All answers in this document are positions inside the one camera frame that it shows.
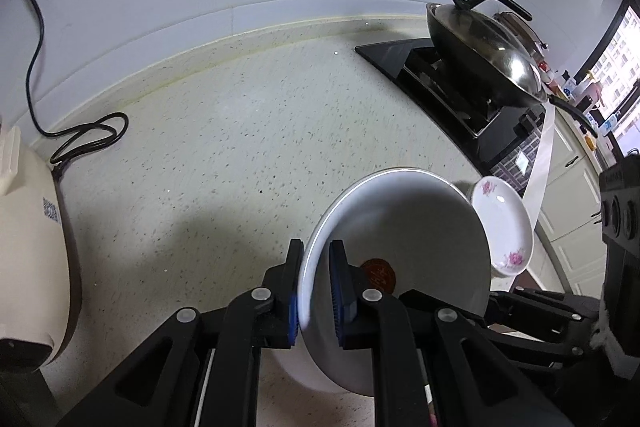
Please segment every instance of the qr code sticker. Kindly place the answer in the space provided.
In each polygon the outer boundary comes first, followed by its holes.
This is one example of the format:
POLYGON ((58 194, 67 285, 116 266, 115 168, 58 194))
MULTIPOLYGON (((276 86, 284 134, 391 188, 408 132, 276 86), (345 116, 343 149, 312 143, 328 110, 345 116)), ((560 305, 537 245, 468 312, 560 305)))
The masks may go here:
POLYGON ((58 219, 58 209, 55 204, 51 203, 46 198, 42 198, 42 206, 44 208, 44 215, 49 217, 49 219, 53 219, 56 223, 60 223, 60 219, 58 219))

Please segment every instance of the silver screw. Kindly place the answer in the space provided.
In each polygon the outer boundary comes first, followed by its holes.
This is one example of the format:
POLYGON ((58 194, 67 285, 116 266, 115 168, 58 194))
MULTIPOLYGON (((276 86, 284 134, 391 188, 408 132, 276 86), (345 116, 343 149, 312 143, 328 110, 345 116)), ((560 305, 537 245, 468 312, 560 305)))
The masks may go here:
POLYGON ((362 298, 369 302, 378 302, 382 299, 382 292, 380 290, 376 290, 375 288, 369 288, 368 290, 364 290, 362 292, 362 298))
POLYGON ((453 322, 458 318, 458 314, 451 308, 438 310, 438 318, 443 322, 453 322))
POLYGON ((175 314, 175 318, 178 322, 187 323, 196 318, 196 312, 192 308, 182 308, 175 314))
POLYGON ((271 297, 271 290, 263 287, 255 288, 254 291, 251 292, 251 296, 257 301, 266 301, 271 297))

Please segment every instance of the white cabinet door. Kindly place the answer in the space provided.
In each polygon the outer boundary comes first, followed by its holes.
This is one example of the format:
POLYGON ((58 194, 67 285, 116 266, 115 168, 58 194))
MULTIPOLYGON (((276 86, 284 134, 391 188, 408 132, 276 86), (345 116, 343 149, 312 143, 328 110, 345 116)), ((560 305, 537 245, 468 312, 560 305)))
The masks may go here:
POLYGON ((585 157, 546 186, 538 220, 553 241, 590 221, 599 210, 598 176, 585 157))
POLYGON ((554 143, 551 149, 551 162, 549 165, 549 176, 546 183, 549 184, 562 174, 567 172, 581 158, 585 156, 584 149, 578 142, 573 131, 556 112, 554 122, 554 143))
POLYGON ((602 241, 599 218, 551 242, 556 257, 574 292, 592 295, 604 280, 607 245, 602 241))

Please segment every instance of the gas stove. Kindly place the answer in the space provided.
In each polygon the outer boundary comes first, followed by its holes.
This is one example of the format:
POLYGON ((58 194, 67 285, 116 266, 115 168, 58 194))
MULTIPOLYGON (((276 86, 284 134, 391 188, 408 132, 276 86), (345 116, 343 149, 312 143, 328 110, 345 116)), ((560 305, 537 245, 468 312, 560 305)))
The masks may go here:
POLYGON ((498 107, 482 92, 462 87, 431 39, 368 44, 355 51, 407 93, 482 175, 498 176, 524 192, 540 143, 542 104, 498 107))

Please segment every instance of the large white bowl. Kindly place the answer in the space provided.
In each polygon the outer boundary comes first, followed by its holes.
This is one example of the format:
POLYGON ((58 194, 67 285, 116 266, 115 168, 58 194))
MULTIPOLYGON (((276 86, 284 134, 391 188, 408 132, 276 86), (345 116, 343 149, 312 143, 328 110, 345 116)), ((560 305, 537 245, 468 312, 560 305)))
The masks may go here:
MULTIPOLYGON (((324 213, 306 244, 298 282, 298 316, 303 343, 297 364, 283 363, 293 378, 329 389, 303 362, 312 360, 341 388, 373 395, 369 350, 344 351, 335 336, 327 252, 344 242, 350 264, 387 260, 400 295, 417 289, 453 306, 484 314, 490 286, 489 247, 482 223, 456 187, 421 169, 393 168, 351 185, 324 213)), ((286 353, 278 358, 282 361, 286 353)))
POLYGON ((489 241, 494 271, 502 277, 524 272, 533 252, 533 230, 522 198, 507 182, 486 176, 471 190, 470 201, 489 241))

